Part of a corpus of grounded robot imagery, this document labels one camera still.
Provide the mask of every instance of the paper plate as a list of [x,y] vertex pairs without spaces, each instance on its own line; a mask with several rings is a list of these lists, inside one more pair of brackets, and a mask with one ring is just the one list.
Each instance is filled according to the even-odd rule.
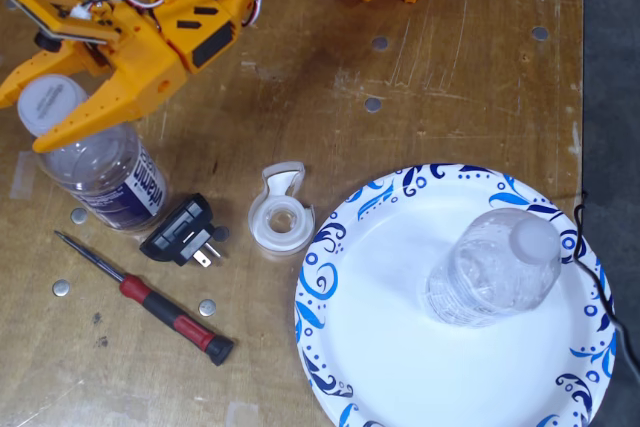
[[[420,310],[417,286],[480,214],[516,207],[561,234],[562,273],[544,303],[483,329]],[[410,167],[362,187],[326,220],[295,294],[304,371],[341,427],[586,426],[609,384],[613,326],[572,260],[573,223],[508,175]],[[586,245],[581,260],[606,277]]]

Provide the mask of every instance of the white bottle cap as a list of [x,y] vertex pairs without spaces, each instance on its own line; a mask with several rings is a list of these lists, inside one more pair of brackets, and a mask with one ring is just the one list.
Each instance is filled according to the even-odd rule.
[[18,99],[20,120],[36,137],[49,132],[87,100],[82,87],[64,75],[43,75],[27,85]]
[[533,214],[515,225],[509,243],[516,257],[527,264],[547,263],[560,255],[560,234]]

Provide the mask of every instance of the blue bottle label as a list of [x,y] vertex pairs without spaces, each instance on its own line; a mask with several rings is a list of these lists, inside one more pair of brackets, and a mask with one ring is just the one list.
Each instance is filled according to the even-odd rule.
[[75,195],[114,229],[135,229],[155,216],[164,205],[166,182],[155,163],[140,145],[136,165],[115,189],[98,195]]

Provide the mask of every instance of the orange robotic arm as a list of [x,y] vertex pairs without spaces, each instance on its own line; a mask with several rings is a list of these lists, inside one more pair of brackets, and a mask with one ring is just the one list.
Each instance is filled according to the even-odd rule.
[[44,50],[0,86],[0,107],[37,77],[88,71],[111,77],[33,149],[47,152],[149,114],[228,49],[260,0],[12,0],[40,27]]

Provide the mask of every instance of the metal washer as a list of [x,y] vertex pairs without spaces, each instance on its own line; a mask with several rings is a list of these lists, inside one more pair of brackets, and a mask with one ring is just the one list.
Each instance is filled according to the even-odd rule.
[[60,279],[53,284],[52,290],[56,297],[64,297],[71,290],[71,285],[66,280]]
[[80,225],[84,224],[87,221],[87,211],[82,207],[78,207],[77,209],[73,209],[71,211],[71,221],[74,224]]
[[216,313],[216,303],[211,299],[205,299],[200,302],[200,315],[203,317],[209,317]]

